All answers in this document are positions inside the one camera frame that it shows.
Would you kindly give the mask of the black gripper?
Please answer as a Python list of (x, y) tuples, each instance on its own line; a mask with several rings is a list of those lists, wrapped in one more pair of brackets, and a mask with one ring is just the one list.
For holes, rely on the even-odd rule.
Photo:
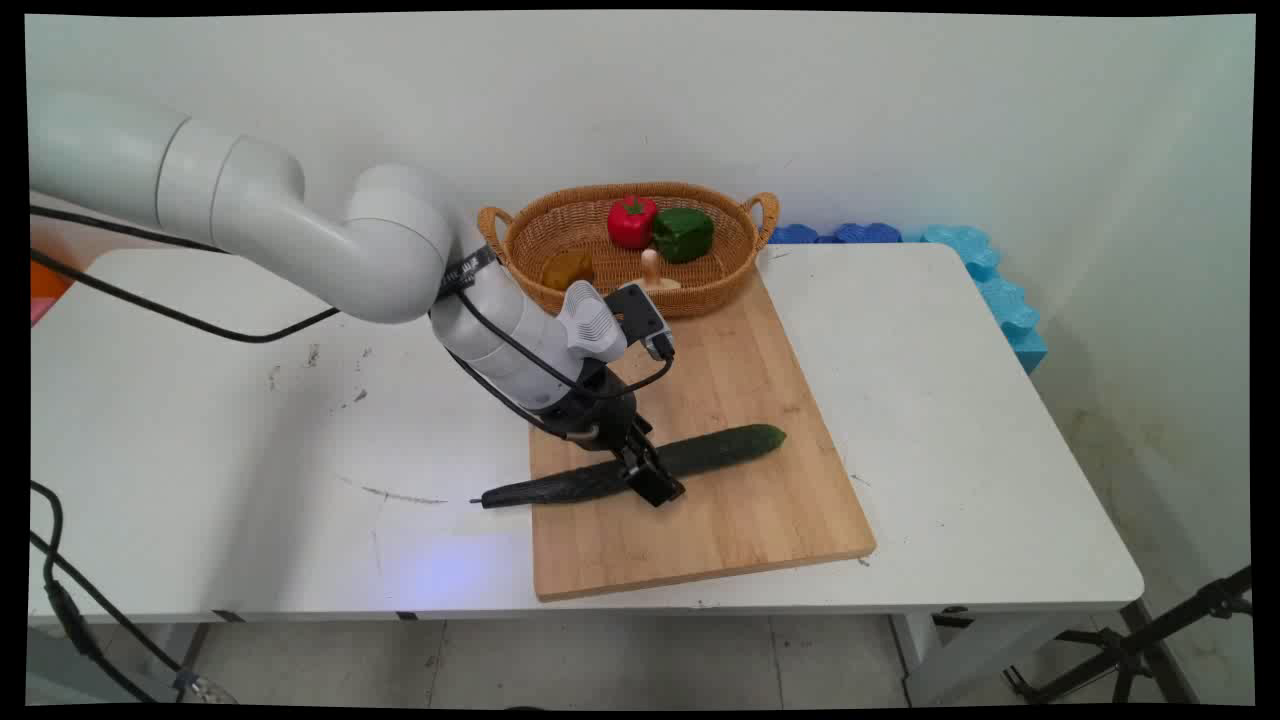
[(653, 507), (675, 501), (686, 491), (648, 438), (652, 424), (637, 413), (635, 395), (599, 400), (570, 392), (543, 409), (543, 424), (564, 433), (586, 451), (620, 450), (620, 460), (628, 473), (628, 488)]

